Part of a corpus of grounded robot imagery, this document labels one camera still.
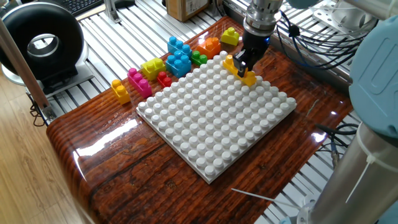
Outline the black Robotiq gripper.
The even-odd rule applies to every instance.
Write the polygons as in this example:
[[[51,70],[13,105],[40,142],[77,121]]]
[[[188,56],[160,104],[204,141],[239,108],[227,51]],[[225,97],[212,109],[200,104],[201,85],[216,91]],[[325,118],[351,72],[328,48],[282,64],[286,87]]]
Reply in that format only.
[[[240,52],[233,55],[233,63],[238,75],[243,78],[248,68],[253,70],[255,64],[264,56],[269,47],[270,36],[257,36],[248,31],[243,34],[243,47]]]

